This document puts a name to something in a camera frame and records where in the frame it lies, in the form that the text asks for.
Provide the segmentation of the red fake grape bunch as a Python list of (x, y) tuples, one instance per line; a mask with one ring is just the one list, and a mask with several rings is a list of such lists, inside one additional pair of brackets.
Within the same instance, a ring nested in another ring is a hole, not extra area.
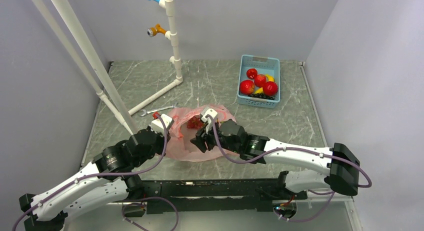
[(199, 130), (204, 126), (201, 118), (199, 116), (193, 116), (186, 122), (186, 127), (188, 129), (196, 129)]

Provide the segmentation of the large red fake apple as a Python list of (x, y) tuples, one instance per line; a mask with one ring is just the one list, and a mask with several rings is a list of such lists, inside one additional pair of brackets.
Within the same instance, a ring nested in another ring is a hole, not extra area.
[(252, 80), (243, 80), (239, 85), (239, 93), (249, 96), (255, 92), (255, 84)]

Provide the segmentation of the pink plastic bag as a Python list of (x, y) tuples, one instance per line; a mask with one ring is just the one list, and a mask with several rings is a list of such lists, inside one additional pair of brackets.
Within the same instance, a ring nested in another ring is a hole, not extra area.
[(188, 129), (187, 121), (194, 116), (200, 117), (205, 107), (205, 105), (197, 108), (177, 107), (168, 112), (167, 115), (174, 120), (174, 123), (169, 130), (170, 140), (167, 144), (165, 154), (167, 158), (188, 162), (204, 162), (222, 156), (222, 153), (216, 146), (212, 150), (203, 153), (190, 142), (198, 130)]

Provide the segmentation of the red fake peach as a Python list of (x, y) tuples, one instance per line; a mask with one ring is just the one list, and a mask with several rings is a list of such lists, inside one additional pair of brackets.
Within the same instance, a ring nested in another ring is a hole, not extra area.
[(254, 78), (253, 82), (256, 87), (262, 88), (268, 82), (268, 79), (264, 74), (258, 74)]

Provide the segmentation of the small red fake fruit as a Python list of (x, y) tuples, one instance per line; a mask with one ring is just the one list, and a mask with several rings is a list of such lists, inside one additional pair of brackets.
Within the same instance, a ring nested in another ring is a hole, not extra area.
[(246, 76), (248, 79), (250, 80), (254, 80), (256, 78), (256, 76), (258, 75), (258, 71), (256, 68), (249, 68), (246, 71)]

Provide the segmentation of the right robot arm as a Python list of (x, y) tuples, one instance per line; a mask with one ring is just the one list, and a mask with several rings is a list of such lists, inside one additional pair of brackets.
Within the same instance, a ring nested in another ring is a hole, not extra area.
[(358, 194), (360, 161), (342, 143), (332, 147), (307, 147), (251, 134), (229, 119), (222, 124), (205, 124), (190, 140), (201, 152), (218, 147), (240, 157), (239, 164), (288, 164), (301, 171), (282, 171), (276, 194), (287, 199), (306, 190), (330, 189), (345, 196)]

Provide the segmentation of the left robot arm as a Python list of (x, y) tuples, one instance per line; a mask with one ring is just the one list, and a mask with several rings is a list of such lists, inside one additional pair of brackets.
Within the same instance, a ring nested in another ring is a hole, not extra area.
[(41, 194), (19, 198), (26, 231), (60, 231), (71, 218), (108, 203), (137, 201), (144, 195), (140, 171), (155, 155), (164, 157), (169, 131), (148, 126), (106, 147), (76, 174)]

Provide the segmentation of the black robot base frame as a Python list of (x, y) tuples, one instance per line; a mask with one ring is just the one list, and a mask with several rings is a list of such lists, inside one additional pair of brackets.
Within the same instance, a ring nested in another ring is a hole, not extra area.
[(124, 202), (146, 202), (161, 197), (168, 201), (146, 202), (147, 214), (179, 212), (255, 210), (271, 212), (279, 202), (306, 200), (306, 191), (293, 193), (277, 178), (141, 180), (130, 178)]

